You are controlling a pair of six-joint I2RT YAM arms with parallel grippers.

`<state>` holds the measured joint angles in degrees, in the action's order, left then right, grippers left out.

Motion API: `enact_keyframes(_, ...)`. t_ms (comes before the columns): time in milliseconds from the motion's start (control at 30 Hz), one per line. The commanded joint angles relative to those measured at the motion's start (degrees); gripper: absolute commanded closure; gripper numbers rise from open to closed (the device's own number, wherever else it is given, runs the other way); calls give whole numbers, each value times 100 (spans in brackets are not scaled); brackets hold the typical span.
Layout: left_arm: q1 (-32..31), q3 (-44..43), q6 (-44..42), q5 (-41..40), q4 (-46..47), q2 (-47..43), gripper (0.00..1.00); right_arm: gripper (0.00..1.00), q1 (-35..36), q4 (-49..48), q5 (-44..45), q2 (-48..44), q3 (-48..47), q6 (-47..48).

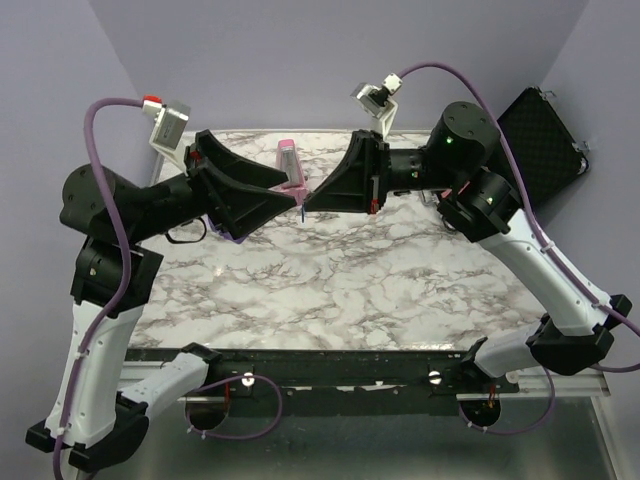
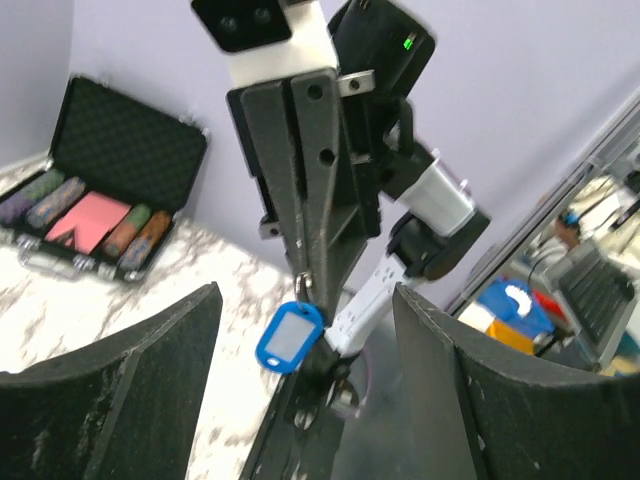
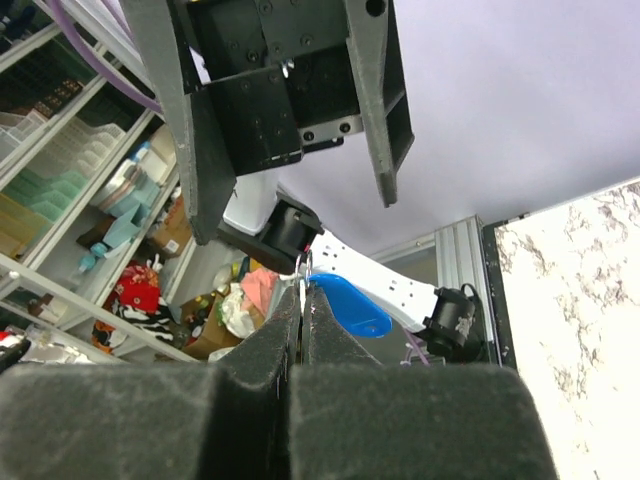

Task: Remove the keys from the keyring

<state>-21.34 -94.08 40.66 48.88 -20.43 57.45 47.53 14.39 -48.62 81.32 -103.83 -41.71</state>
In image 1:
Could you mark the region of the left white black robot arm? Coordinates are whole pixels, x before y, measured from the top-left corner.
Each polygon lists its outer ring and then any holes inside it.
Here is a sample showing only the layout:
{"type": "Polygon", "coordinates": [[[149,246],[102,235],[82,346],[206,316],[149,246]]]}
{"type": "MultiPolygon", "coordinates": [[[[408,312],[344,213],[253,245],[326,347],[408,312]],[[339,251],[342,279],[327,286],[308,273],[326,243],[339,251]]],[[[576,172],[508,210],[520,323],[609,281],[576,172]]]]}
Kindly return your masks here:
{"type": "Polygon", "coordinates": [[[53,454],[57,478],[90,479],[127,461],[168,406],[221,385],[220,355],[190,344],[145,380],[120,387],[130,338],[162,263],[143,242],[202,217],[239,239],[295,205],[279,191],[283,171],[235,154],[208,131],[186,149],[184,166],[145,188],[113,171],[98,181],[90,165],[65,181],[60,220],[85,235],[71,284],[71,345],[51,413],[26,434],[29,445],[53,454]]]}

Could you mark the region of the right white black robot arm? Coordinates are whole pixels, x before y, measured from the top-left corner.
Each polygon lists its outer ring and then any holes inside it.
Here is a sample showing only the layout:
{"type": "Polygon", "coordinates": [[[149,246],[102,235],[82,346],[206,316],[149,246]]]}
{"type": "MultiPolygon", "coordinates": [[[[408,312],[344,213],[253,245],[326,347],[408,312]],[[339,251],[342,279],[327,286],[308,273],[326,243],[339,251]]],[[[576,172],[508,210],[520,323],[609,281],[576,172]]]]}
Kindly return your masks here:
{"type": "Polygon", "coordinates": [[[353,133],[345,157],[305,200],[308,212],[376,214],[391,192],[443,190],[440,215],[466,239],[499,259],[544,307],[527,328],[477,341],[460,379],[480,392],[508,372],[542,366],[574,375],[605,359],[612,330],[631,307],[609,295],[530,225],[517,190],[485,164],[499,130],[479,106],[449,104],[425,146],[393,150],[374,132],[353,133]]]}

